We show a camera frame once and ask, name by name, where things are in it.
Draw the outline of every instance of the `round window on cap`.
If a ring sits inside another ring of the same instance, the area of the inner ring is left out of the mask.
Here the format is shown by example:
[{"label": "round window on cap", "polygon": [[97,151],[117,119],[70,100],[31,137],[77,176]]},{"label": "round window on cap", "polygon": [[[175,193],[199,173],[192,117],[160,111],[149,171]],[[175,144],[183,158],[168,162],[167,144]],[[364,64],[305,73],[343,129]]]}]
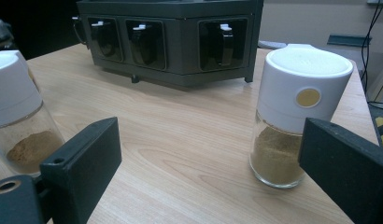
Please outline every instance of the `round window on cap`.
[{"label": "round window on cap", "polygon": [[296,96],[296,102],[302,107],[311,107],[317,105],[320,100],[320,93],[315,89],[304,89],[299,91]]}]

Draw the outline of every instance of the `white lid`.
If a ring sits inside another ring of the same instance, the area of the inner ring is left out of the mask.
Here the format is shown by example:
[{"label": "white lid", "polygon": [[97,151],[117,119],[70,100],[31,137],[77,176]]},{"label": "white lid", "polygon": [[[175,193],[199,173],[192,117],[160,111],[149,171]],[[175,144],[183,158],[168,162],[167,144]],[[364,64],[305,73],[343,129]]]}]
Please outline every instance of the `white lid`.
[{"label": "white lid", "polygon": [[293,45],[267,54],[258,112],[279,130],[302,133],[305,118],[330,120],[353,71],[337,54]]},{"label": "white lid", "polygon": [[20,52],[0,51],[0,126],[28,116],[42,103]]}]

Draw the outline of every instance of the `brown powder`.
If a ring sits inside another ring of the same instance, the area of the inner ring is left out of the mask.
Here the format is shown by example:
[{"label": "brown powder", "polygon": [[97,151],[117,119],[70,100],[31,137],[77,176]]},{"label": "brown powder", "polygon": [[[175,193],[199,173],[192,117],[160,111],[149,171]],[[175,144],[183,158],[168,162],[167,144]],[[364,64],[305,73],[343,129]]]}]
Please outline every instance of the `brown powder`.
[{"label": "brown powder", "polygon": [[7,159],[10,166],[20,174],[39,172],[39,164],[63,144],[55,133],[33,133],[12,148]]},{"label": "brown powder", "polygon": [[305,173],[297,161],[301,142],[302,136],[266,127],[255,139],[251,166],[264,180],[275,185],[297,181]]}]

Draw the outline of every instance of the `spice jar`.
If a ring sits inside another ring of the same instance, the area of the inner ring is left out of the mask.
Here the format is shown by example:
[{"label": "spice jar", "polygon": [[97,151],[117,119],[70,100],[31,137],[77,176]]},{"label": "spice jar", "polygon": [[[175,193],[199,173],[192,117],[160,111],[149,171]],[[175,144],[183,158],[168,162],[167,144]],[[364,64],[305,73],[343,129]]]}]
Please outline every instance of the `spice jar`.
[{"label": "spice jar", "polygon": [[267,54],[249,156],[259,180],[279,189],[300,183],[305,119],[331,120],[352,71],[349,60],[310,45]]},{"label": "spice jar", "polygon": [[0,158],[15,174],[38,176],[63,143],[23,57],[0,51]]}]

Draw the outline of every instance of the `wooden table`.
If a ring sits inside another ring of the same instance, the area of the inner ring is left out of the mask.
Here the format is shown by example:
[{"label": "wooden table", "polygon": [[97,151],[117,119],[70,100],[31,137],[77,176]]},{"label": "wooden table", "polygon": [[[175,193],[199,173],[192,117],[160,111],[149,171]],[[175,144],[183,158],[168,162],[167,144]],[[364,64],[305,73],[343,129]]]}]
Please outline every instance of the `wooden table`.
[{"label": "wooden table", "polygon": [[[123,161],[89,223],[351,223],[310,177],[273,189],[249,167],[267,52],[258,50],[252,83],[195,88],[132,84],[93,65],[82,45],[28,61],[65,140],[97,120],[119,119]],[[356,71],[333,122],[377,143]],[[9,175],[0,162],[0,179]]]}]

